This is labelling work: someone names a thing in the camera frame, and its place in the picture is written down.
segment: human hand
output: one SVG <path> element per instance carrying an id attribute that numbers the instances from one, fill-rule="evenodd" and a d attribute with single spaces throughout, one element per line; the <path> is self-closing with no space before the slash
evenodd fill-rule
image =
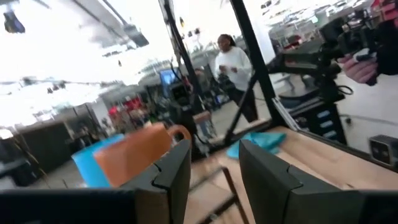
<path id="1" fill-rule="evenodd" d="M 350 79 L 358 83 L 366 83 L 373 76 L 377 75 L 377 62 L 375 58 L 363 62 L 357 62 L 352 55 L 339 58 L 338 63 L 342 63 L 343 71 Z"/>
<path id="2" fill-rule="evenodd" d="M 222 71 L 222 72 L 226 72 L 226 66 L 225 66 L 225 65 L 220 65 L 220 66 L 218 67 L 218 69 L 219 69 L 220 71 Z"/>

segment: monitor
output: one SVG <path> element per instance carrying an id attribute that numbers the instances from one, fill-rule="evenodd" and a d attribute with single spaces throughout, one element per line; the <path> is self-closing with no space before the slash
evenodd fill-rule
<path id="1" fill-rule="evenodd" d="M 159 72 L 160 82 L 163 86 L 163 94 L 165 97 L 169 97 L 169 85 L 177 81 L 175 72 L 172 69 L 165 69 Z"/>

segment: wooden table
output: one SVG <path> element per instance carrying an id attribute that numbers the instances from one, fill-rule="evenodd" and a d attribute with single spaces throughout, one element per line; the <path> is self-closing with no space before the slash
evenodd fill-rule
<path id="1" fill-rule="evenodd" d="M 286 140 L 280 145 L 278 157 L 334 186 L 341 189 L 398 190 L 398 174 L 391 170 L 284 127 L 269 132 L 287 134 Z M 197 181 L 219 166 L 229 169 L 249 221 L 255 223 L 241 178 L 239 162 L 228 158 L 225 151 L 193 164 L 191 181 Z M 213 181 L 190 193 L 184 223 L 196 223 L 229 195 L 227 182 L 220 174 Z M 240 224 L 242 220 L 238 209 L 233 207 L 214 223 Z"/>

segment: black metal frame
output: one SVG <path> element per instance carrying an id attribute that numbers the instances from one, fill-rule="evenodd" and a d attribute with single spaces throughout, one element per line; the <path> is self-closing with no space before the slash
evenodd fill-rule
<path id="1" fill-rule="evenodd" d="M 174 19 L 174 15 L 172 14 L 172 10 L 170 8 L 169 0 L 165 0 L 164 5 L 161 7 L 163 7 L 163 9 L 164 9 L 166 26 L 168 26 L 171 31 L 171 35 L 172 35 L 171 39 L 172 39 L 172 41 L 174 41 L 174 44 L 177 48 L 176 50 L 178 50 L 182 60 L 184 61 L 185 68 L 187 69 L 187 72 L 188 72 L 188 79 L 190 80 L 190 83 L 192 84 L 192 87 L 193 87 L 194 95 L 195 95 L 195 97 L 200 97 L 203 99 L 203 91 L 199 84 L 199 80 L 195 74 L 195 70 L 193 68 L 189 54 L 188 54 L 188 52 L 185 48 L 185 45 L 183 43 L 183 40 L 181 38 L 180 32 L 178 31 L 177 24 Z M 199 99 L 194 100 L 193 103 L 200 104 L 201 100 L 199 100 Z M 199 108 L 201 108 L 201 105 L 197 105 L 195 108 L 199 109 Z"/>
<path id="2" fill-rule="evenodd" d="M 231 139 L 224 139 L 223 146 L 215 147 L 211 151 L 217 151 L 218 149 L 220 149 L 222 147 L 228 147 L 228 146 L 232 145 L 232 143 L 238 141 L 243 135 L 245 135 L 246 133 L 248 133 L 250 131 L 265 131 L 267 129 L 274 128 L 276 126 L 287 126 L 286 116 L 284 116 L 284 114 L 280 113 L 280 111 L 278 111 L 276 108 L 277 103 L 274 102 L 276 100 L 275 91 L 272 87 L 271 79 L 269 78 L 269 72 L 264 63 L 263 57 L 261 55 L 261 51 L 259 50 L 259 46 L 257 44 L 257 39 L 256 39 L 256 36 L 254 35 L 254 31 L 252 29 L 251 22 L 249 20 L 248 12 L 247 12 L 246 8 L 244 7 L 243 0 L 230 0 L 230 2 L 234 9 L 236 18 L 239 22 L 239 26 L 241 27 L 242 34 L 246 41 L 247 48 L 251 53 L 251 60 L 252 60 L 253 67 L 254 67 L 256 73 L 257 72 L 260 73 L 260 74 L 255 74 L 255 77 L 258 76 L 257 79 L 261 86 L 262 93 L 264 95 L 264 99 L 267 103 L 267 106 L 268 106 L 268 109 L 269 109 L 269 112 L 271 115 L 271 120 L 267 121 L 264 124 L 259 124 L 258 126 L 253 127 L 251 129 L 241 131 L 240 133 L 231 134 L 229 136 L 226 135 L 226 137 L 230 137 Z M 246 97 L 243 97 L 243 99 L 242 99 L 243 102 L 241 102 L 241 105 L 244 104 L 245 99 L 246 99 Z M 239 119 L 240 115 L 241 115 L 241 110 L 238 110 L 235 118 Z M 234 120 L 231 123 L 231 127 L 228 129 L 228 131 L 230 131 L 230 130 L 233 131 L 235 129 L 235 126 L 236 126 L 236 122 Z M 327 138 L 318 136 L 318 135 L 310 133 L 308 131 L 304 131 L 301 129 L 298 129 L 295 131 L 297 131 L 298 133 L 303 134 L 305 136 L 308 136 L 310 138 L 313 138 L 317 141 L 320 141 L 322 143 L 330 145 L 336 149 L 347 152 L 348 154 L 351 154 L 353 156 L 364 159 L 365 161 L 372 162 L 373 164 L 379 165 L 383 168 L 386 168 L 386 169 L 389 169 L 389 170 L 392 170 L 392 171 L 398 173 L 397 167 L 391 167 L 391 166 L 387 166 L 385 164 L 381 164 L 380 162 L 373 160 L 370 154 L 361 152 L 352 147 L 345 146 L 341 143 L 331 141 Z"/>
<path id="3" fill-rule="evenodd" d="M 198 80 L 196 78 L 195 72 L 192 67 L 192 63 L 189 59 L 189 55 L 183 45 L 182 39 L 180 34 L 178 33 L 177 26 L 175 24 L 174 17 L 171 13 L 168 0 L 165 0 L 165 4 L 161 7 L 164 7 L 162 10 L 166 11 L 166 18 L 168 18 L 165 22 L 166 24 L 170 27 L 170 30 L 172 31 L 172 39 L 176 41 L 176 45 L 178 47 L 178 50 L 180 51 L 180 54 L 185 62 L 185 66 L 187 67 L 188 75 L 190 78 L 193 80 L 193 86 L 196 88 L 196 94 L 201 95 L 201 89 L 199 87 Z M 231 123 L 231 126 L 227 130 L 227 133 L 225 135 L 224 141 L 222 144 L 217 145 L 215 147 L 212 147 L 209 151 L 209 153 L 218 151 L 220 149 L 224 149 L 225 147 L 228 147 L 232 145 L 234 142 L 238 141 L 241 137 L 243 137 L 246 133 L 250 132 L 262 132 L 266 131 L 267 129 L 274 128 L 276 126 L 286 126 L 294 131 L 297 131 L 300 134 L 306 135 L 310 138 L 316 139 L 317 141 L 323 142 L 325 144 L 328 144 L 332 147 L 335 147 L 336 149 L 340 149 L 342 151 L 345 151 L 349 154 L 352 154 L 354 156 L 357 156 L 359 158 L 362 158 L 366 161 L 375 163 L 379 166 L 382 166 L 386 169 L 393 170 L 394 172 L 398 172 L 398 169 L 385 166 L 384 164 L 377 163 L 376 161 L 371 159 L 371 156 L 369 154 L 366 154 L 364 152 L 360 152 L 358 150 L 355 150 L 353 148 L 347 147 L 345 145 L 342 145 L 338 142 L 333 142 L 329 139 L 323 138 L 321 136 L 317 136 L 316 134 L 312 134 L 306 131 L 301 130 L 299 127 L 297 127 L 297 124 L 295 124 L 295 121 L 292 119 L 291 115 L 286 112 L 285 108 L 280 104 L 278 99 L 276 98 L 274 87 L 272 86 L 271 79 L 269 78 L 269 71 L 268 68 L 264 62 L 264 59 L 262 57 L 260 47 L 257 43 L 256 35 L 253 31 L 251 21 L 249 19 L 248 12 L 246 10 L 246 7 L 243 3 L 243 0 L 230 0 L 231 5 L 233 7 L 234 13 L 236 15 L 236 18 L 238 20 L 239 26 L 242 31 L 242 35 L 246 41 L 246 47 L 249 50 L 251 54 L 251 62 L 254 67 L 254 75 L 250 80 L 249 83 L 249 90 L 254 87 L 254 84 L 258 81 L 262 90 L 262 93 L 264 95 L 264 101 L 266 102 L 266 105 L 268 107 L 268 110 L 271 115 L 271 120 L 266 121 L 265 123 L 258 124 L 257 126 L 248 128 L 244 131 L 241 131 L 239 133 L 233 133 L 238 120 L 241 116 L 242 113 L 242 107 L 246 103 L 246 97 L 247 94 L 245 93 L 240 104 L 239 104 L 239 109 L 237 113 L 235 114 L 235 117 Z M 246 214 L 242 208 L 242 205 L 240 203 L 240 200 L 238 198 L 238 195 L 236 193 L 236 189 L 233 185 L 231 175 L 229 174 L 229 171 L 227 168 L 222 167 L 218 170 L 216 170 L 214 173 L 208 175 L 207 177 L 204 177 L 199 183 L 195 184 L 190 191 L 195 190 L 197 187 L 203 185 L 206 181 L 209 181 L 211 178 L 215 176 L 215 174 L 221 172 L 221 170 L 224 172 L 224 175 L 227 179 L 228 185 L 232 191 L 232 196 L 224 201 L 221 205 L 219 205 L 218 208 L 213 210 L 209 215 L 207 215 L 200 223 L 211 223 L 217 216 L 221 215 L 223 212 L 225 212 L 230 206 L 233 204 L 236 204 L 239 208 L 239 212 L 244 220 L 244 223 L 248 223 L 248 219 L 246 217 Z"/>
<path id="4" fill-rule="evenodd" d="M 207 175 L 206 177 L 200 179 L 197 183 L 194 183 L 190 189 L 189 192 L 192 192 L 199 187 L 201 187 L 203 184 L 208 182 L 211 179 L 214 179 L 219 173 L 224 173 L 225 179 L 228 183 L 229 189 L 231 190 L 231 196 L 229 196 L 224 202 L 221 202 L 212 212 L 210 212 L 205 218 L 203 218 L 201 221 L 198 222 L 198 224 L 209 224 L 213 221 L 215 221 L 220 215 L 222 215 L 225 211 L 227 211 L 231 206 L 236 205 L 239 213 L 241 214 L 242 221 L 244 224 L 249 224 L 248 217 L 246 216 L 246 213 L 243 210 L 242 203 L 239 199 L 238 192 L 236 191 L 236 188 L 234 186 L 234 183 L 232 181 L 231 174 L 229 173 L 229 170 L 226 167 L 219 167 L 217 170 L 215 170 L 213 173 Z"/>

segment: computer screen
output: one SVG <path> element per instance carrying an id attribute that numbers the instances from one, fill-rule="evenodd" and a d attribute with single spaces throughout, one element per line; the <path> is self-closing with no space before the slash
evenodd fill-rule
<path id="1" fill-rule="evenodd" d="M 239 165 L 256 223 L 398 221 L 398 191 L 341 190 L 247 140 L 239 144 Z"/>
<path id="2" fill-rule="evenodd" d="M 163 94 L 165 97 L 169 97 L 169 85 L 177 81 L 177 77 L 172 69 L 166 69 L 159 72 L 160 82 L 163 86 Z"/>
<path id="3" fill-rule="evenodd" d="M 183 224 L 190 141 L 180 141 L 118 189 L 17 189 L 0 192 L 2 223 Z"/>

